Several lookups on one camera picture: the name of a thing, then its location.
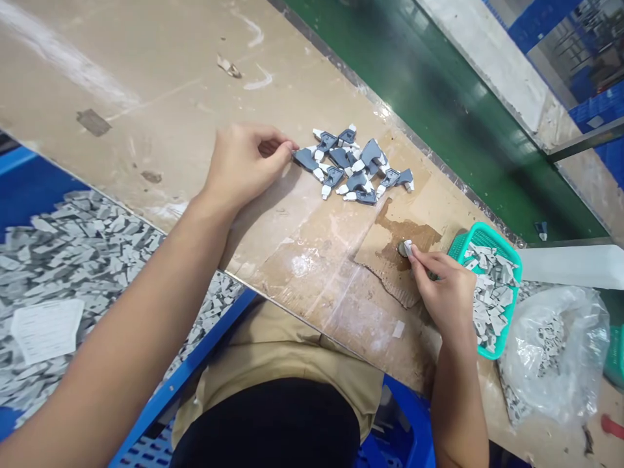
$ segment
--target clear plastic bag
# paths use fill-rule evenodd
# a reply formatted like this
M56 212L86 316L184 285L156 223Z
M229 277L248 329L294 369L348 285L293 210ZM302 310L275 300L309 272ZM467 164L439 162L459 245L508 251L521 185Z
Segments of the clear plastic bag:
M596 413L609 347L609 314L599 293L555 287L513 313L500 377L512 425L538 411L561 425Z

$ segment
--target right hand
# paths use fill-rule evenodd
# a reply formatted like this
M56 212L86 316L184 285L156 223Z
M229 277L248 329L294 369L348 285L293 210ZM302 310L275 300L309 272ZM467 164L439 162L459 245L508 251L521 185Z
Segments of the right hand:
M411 245L414 278L422 300L442 335L451 345L476 344L473 326L473 294L476 274L442 252L424 253ZM432 281L427 270L439 276Z

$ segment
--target wooden table surface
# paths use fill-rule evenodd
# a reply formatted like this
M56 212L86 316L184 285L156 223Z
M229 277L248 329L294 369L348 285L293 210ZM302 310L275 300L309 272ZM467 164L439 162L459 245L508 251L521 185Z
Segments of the wooden table surface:
M491 224L391 109L371 103L266 1L0 0L0 44L0 128L165 232L204 182L215 129L241 120L274 124L302 146L315 143L313 127L337 133L354 123L360 144L377 138L392 166L415 178L413 193L388 192L388 217L429 225L441 235L433 249L476 221ZM241 79L216 65L218 53ZM101 136L93 121L91 131L77 121L88 109L110 125ZM235 221L222 268L427 394L440 340L426 311L405 310L354 262L383 200L323 201L320 188L288 167ZM480 360L479 372L494 442L542 466L624 460L623 443L595 421L594 458L583 455L580 429L534 419L514 433L493 363ZM621 395L603 387L601 408L624 422Z

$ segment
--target cardboard piece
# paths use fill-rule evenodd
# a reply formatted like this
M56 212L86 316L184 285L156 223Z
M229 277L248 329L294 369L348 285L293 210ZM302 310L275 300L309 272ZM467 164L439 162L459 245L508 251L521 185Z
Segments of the cardboard piece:
M399 243L411 239L422 252L437 244L442 236L429 225L420 226L411 220L401 222L388 218L391 203L409 201L401 197L397 201L386 199L375 223L371 226L356 254L356 262L367 267L377 276L383 287L409 309L421 296L411 273L410 261L397 251Z

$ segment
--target teal plastic basket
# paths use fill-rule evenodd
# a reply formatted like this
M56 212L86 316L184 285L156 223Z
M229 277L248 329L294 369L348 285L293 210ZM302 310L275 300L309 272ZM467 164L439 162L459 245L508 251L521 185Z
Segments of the teal plastic basket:
M611 327L611 343L604 371L611 383L624 393L624 326Z
M485 223L475 223L470 232L458 235L448 251L449 256L453 257L460 264L464 264L467 259L463 256L468 250L468 244L472 242L474 245L482 247L496 247L497 255L505 257L507 260L518 265L518 268L513 270L513 276L518 283L522 280L522 260L520 255L514 250L513 247L494 229L489 227ZM485 273L479 266L476 266L473 272L477 274ZM485 346L480 344L477 346L479 354L484 358L491 359L492 361L498 359L502 352L505 350L505 344L507 343L507 334L509 333L509 327L512 324L512 318L514 316L515 301L518 297L518 288L512 287L513 290L513 302L505 307L503 315L507 318L507 326L503 328L500 336L496 340L496 348L494 353L486 350Z

